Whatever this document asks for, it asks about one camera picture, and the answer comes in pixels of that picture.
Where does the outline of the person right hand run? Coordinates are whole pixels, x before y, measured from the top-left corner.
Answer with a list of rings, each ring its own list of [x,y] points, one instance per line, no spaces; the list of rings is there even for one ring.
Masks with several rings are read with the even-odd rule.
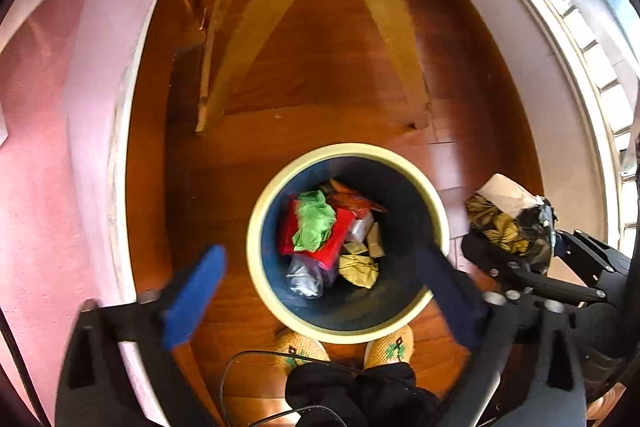
[[[587,425],[599,426],[608,414],[612,412],[625,391],[626,386],[622,383],[617,383],[611,389],[608,389],[602,397],[591,402],[587,407]]]

